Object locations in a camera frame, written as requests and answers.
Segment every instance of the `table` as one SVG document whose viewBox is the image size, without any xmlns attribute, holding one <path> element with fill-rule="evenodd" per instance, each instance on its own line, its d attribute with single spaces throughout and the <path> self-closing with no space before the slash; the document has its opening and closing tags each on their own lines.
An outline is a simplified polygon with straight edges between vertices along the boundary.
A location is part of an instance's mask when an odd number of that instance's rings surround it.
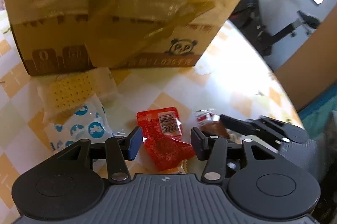
<svg viewBox="0 0 337 224">
<path fill-rule="evenodd" d="M 286 93 L 242 34 L 227 21 L 193 68 L 113 70 L 120 99 L 105 105 L 112 130 L 126 133 L 136 126 L 136 113 L 175 106 L 189 141 L 194 111 L 214 108 L 237 119 L 260 115 L 302 126 Z M 11 186 L 25 171 L 52 155 L 44 131 L 43 106 L 21 62 L 10 32 L 0 33 L 0 224 L 18 213 Z M 136 162 L 146 162 L 141 148 Z"/>
</svg>

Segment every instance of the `teal fabric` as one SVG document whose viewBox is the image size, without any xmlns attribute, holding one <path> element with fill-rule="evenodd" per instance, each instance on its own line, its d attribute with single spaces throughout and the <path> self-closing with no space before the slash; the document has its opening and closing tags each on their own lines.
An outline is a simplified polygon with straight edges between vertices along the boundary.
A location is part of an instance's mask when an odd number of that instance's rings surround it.
<svg viewBox="0 0 337 224">
<path fill-rule="evenodd" d="M 332 110 L 337 111 L 337 84 L 332 85 L 299 113 L 304 128 L 311 139 L 323 132 Z"/>
</svg>

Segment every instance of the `red candy wrapper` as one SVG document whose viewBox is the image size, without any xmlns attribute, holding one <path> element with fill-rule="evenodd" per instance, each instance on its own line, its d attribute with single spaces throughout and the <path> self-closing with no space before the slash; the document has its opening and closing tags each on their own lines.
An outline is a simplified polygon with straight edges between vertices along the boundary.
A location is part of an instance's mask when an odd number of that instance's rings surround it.
<svg viewBox="0 0 337 224">
<path fill-rule="evenodd" d="M 143 129 L 145 149 L 159 171 L 195 155 L 190 144 L 180 141 L 181 122 L 175 107 L 138 112 L 137 122 Z"/>
</svg>

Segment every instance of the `transparent wrapper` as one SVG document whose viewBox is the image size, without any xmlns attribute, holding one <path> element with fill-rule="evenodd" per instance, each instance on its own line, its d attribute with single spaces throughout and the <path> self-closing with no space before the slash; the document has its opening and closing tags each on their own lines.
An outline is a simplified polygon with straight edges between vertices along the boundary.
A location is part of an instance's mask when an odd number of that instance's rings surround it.
<svg viewBox="0 0 337 224">
<path fill-rule="evenodd" d="M 145 149 L 159 171 L 176 168 L 195 155 L 191 144 L 181 142 L 181 122 L 175 107 L 137 113 Z"/>
<path fill-rule="evenodd" d="M 46 134 L 52 149 L 59 151 L 82 138 L 104 143 L 120 133 L 112 132 L 99 98 L 93 95 L 64 124 L 49 123 Z"/>
<path fill-rule="evenodd" d="M 160 171 L 159 174 L 163 175 L 187 174 L 187 162 L 186 160 L 182 160 L 177 167 Z"/>
<path fill-rule="evenodd" d="M 199 110 L 194 114 L 201 131 L 208 131 L 215 135 L 230 139 L 230 135 L 220 121 L 220 116 L 215 113 L 214 109 Z"/>
<path fill-rule="evenodd" d="M 117 86 L 108 68 L 57 76 L 37 87 L 43 102 L 45 121 L 63 124 L 93 94 L 108 102 L 118 97 Z"/>
</svg>

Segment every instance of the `barcode label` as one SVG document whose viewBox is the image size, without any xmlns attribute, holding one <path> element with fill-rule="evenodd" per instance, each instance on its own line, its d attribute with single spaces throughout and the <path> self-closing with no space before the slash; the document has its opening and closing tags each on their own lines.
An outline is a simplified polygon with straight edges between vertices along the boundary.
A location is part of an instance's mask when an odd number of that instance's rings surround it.
<svg viewBox="0 0 337 224">
<path fill-rule="evenodd" d="M 183 173 L 183 171 L 180 171 L 180 170 L 170 173 L 170 175 L 177 175 L 177 174 L 181 175 L 181 174 L 185 174 L 185 173 Z"/>
<path fill-rule="evenodd" d="M 174 111 L 158 113 L 159 124 L 163 134 L 169 134 L 173 136 L 181 135 L 180 127 L 178 126 L 178 119 Z"/>
</svg>

